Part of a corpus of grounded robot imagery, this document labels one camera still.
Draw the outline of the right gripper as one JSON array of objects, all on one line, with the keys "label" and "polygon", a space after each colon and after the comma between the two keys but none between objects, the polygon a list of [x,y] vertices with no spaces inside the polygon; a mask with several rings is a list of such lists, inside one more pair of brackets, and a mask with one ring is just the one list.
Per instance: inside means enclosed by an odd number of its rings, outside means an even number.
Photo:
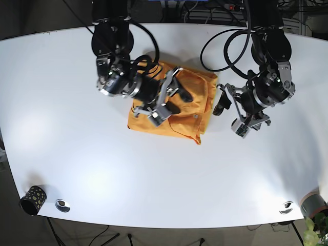
[{"label": "right gripper", "polygon": [[180,108],[170,101],[166,101],[167,97],[173,97],[179,94],[183,102],[192,102],[192,95],[181,85],[177,78],[177,74],[182,71],[182,67],[175,67],[166,73],[164,79],[160,80],[159,92],[153,102],[143,102],[141,106],[133,109],[135,117],[140,114],[146,115],[147,119],[155,127],[159,127],[171,115],[179,114]]}]

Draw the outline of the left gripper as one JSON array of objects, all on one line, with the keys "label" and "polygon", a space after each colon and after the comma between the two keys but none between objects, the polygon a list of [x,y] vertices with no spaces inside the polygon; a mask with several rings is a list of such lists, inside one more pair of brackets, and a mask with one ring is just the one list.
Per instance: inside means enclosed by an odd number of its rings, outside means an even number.
[{"label": "left gripper", "polygon": [[249,86],[238,88],[230,84],[218,84],[216,88],[222,94],[213,115],[220,116],[224,110],[234,106],[237,118],[232,122],[231,129],[238,136],[246,138],[251,129],[258,131],[262,124],[271,125],[269,116],[263,113],[266,105],[254,97]]}]

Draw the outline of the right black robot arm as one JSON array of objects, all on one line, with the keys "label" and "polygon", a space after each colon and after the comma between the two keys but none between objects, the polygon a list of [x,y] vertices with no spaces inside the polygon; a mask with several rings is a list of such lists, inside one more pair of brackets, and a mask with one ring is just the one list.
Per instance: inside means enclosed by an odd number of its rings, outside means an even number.
[{"label": "right black robot arm", "polygon": [[[156,76],[163,70],[159,63],[159,46],[153,34],[129,15],[129,1],[93,1],[92,51],[96,56],[97,88],[105,96],[128,97],[140,101],[133,109],[135,117],[143,114],[155,126],[160,126],[180,108],[167,97],[178,94],[183,102],[191,103],[192,95],[182,86],[177,66],[166,72],[164,78]],[[129,29],[133,24],[143,30],[155,48],[155,57],[141,55],[132,60],[130,52],[134,37]]]}]

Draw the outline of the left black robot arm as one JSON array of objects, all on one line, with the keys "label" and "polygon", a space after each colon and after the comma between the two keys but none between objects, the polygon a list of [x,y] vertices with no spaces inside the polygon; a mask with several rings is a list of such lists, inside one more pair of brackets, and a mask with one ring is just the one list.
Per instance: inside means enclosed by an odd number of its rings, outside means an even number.
[{"label": "left black robot arm", "polygon": [[[246,29],[232,29],[227,39],[223,56],[226,69],[232,69],[246,80],[242,88],[230,84],[218,84],[222,91],[213,115],[219,116],[234,105],[238,114],[232,123],[232,130],[245,138],[251,129],[260,130],[262,123],[271,124],[264,109],[286,103],[296,91],[292,81],[290,58],[292,47],[283,30],[283,19],[279,13],[277,1],[242,1],[241,9]],[[245,43],[252,43],[251,54],[259,66],[259,73],[249,70],[247,73],[236,68],[236,62],[230,61],[228,48],[234,38],[245,34]]]}]

